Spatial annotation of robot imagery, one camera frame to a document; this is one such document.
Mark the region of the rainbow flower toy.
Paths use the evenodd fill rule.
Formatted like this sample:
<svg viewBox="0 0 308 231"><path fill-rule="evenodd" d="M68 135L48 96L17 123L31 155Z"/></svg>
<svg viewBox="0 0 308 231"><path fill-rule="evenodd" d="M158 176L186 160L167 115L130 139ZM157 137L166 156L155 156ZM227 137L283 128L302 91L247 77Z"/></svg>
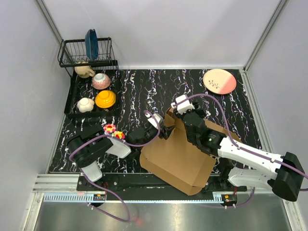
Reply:
<svg viewBox="0 0 308 231"><path fill-rule="evenodd" d="M125 138L125 134L122 131L115 131L113 133L113 136L116 138L119 138L121 140L123 140Z"/></svg>

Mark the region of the brown cardboard box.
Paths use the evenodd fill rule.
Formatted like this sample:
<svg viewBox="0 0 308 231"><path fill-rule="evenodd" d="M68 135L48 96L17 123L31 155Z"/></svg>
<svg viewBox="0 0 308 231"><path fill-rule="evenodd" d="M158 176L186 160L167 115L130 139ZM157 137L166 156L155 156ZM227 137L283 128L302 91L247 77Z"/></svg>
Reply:
<svg viewBox="0 0 308 231"><path fill-rule="evenodd" d="M142 148L140 166L186 195L195 195L217 161L187 141L184 124L172 108L165 113L164 125L176 127L167 140L157 138Z"/></svg>

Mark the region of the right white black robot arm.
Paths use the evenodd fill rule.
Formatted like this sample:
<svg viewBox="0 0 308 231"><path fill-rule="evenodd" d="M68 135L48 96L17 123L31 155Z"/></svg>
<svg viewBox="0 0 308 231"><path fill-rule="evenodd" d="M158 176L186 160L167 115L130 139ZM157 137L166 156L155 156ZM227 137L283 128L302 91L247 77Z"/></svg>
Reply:
<svg viewBox="0 0 308 231"><path fill-rule="evenodd" d="M177 98L173 106L177 118L184 123L187 140L200 151L250 167L240 169L226 165L218 179L222 190L251 186L271 189L284 200L297 201L305 172L295 154L273 154L239 144L230 133L206 125L204 112L197 102L190 102L186 95Z"/></svg>

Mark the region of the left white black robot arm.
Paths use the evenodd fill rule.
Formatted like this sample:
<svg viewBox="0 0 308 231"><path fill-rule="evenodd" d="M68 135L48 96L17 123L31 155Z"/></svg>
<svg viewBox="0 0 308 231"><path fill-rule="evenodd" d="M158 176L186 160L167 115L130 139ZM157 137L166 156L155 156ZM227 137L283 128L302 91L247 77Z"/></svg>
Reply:
<svg viewBox="0 0 308 231"><path fill-rule="evenodd" d="M161 123L158 130L157 126L148 123L146 127L135 128L124 135L116 130L114 124L94 126L68 140L69 159L88 177L87 185L97 191L104 184L103 173L97 163L98 158L104 154L111 154L120 159L134 158L141 154L144 146L148 146L156 138L168 139L174 128L174 125L167 127Z"/></svg>

